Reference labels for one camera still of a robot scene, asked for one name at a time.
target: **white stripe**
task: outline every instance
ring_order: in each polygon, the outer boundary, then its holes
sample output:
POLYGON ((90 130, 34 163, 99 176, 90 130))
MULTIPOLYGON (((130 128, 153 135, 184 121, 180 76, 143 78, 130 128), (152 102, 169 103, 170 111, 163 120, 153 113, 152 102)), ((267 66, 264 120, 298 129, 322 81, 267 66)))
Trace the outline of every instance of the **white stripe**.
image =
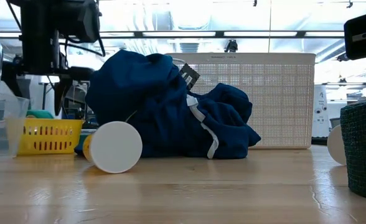
POLYGON ((135 112, 133 112, 133 114, 129 115, 128 118, 126 118, 125 122, 127 123, 129 121, 129 119, 131 119, 131 117, 138 112, 137 110, 135 112))
POLYGON ((214 158, 215 151, 219 147, 219 140, 216 134, 208 127, 206 126, 203 121, 205 119, 205 115, 201 113, 201 111, 198 110, 197 105, 198 101, 193 96, 187 95, 187 106, 190 108, 191 113, 194 115, 195 118, 197 118, 201 122, 202 128, 208 131, 208 133, 212 136, 213 142, 209 147, 207 157, 208 159, 214 158))

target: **white lid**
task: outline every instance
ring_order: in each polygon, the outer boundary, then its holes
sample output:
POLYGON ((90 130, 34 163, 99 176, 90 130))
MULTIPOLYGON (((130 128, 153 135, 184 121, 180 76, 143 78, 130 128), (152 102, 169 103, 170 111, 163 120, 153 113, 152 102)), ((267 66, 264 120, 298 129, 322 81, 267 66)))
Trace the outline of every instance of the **white lid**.
POLYGON ((132 125, 114 121, 104 124, 94 133, 90 154, 97 168, 118 174, 138 162, 142 147, 140 134, 132 125))
POLYGON ((328 152, 339 164, 346 165, 345 146, 340 125, 334 127, 327 140, 328 152))

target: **black tag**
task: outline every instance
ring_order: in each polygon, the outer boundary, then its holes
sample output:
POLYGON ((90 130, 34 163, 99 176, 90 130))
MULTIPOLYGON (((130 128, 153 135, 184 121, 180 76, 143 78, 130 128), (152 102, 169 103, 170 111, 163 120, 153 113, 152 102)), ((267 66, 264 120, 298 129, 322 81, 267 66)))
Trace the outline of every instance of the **black tag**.
POLYGON ((179 74, 185 80, 188 90, 191 90, 196 81, 200 78, 200 74, 194 71, 194 69, 190 68, 190 66, 186 63, 180 70, 179 74))

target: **ceiling light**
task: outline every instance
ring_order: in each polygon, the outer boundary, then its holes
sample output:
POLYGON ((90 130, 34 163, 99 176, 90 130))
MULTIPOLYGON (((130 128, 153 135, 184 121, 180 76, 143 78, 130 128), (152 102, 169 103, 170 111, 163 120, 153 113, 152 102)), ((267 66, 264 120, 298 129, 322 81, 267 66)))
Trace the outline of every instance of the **ceiling light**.
POLYGON ((20 32, 0 32, 0 38, 18 38, 20 32))
POLYGON ((215 32, 192 32, 192 31, 171 31, 171 32, 143 32, 143 37, 213 37, 215 32))
POLYGON ((284 31, 260 31, 260 32, 248 32, 248 31, 234 31, 225 32, 225 37, 294 37, 296 32, 284 32, 284 31))
POLYGON ((210 39, 172 39, 166 41, 168 44, 201 44, 212 43, 210 39))
POLYGON ((100 37, 134 37, 133 32, 100 32, 100 37))
POLYGON ((305 37, 341 37, 344 38, 344 32, 306 32, 305 37))

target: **table surface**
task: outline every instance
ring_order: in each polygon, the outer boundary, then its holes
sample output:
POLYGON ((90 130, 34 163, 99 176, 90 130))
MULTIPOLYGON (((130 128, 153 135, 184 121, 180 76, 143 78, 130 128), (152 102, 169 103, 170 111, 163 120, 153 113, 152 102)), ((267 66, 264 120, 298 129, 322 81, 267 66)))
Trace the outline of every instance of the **table surface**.
POLYGON ((0 223, 366 223, 366 198, 321 146, 141 159, 124 174, 73 155, 0 156, 0 223))

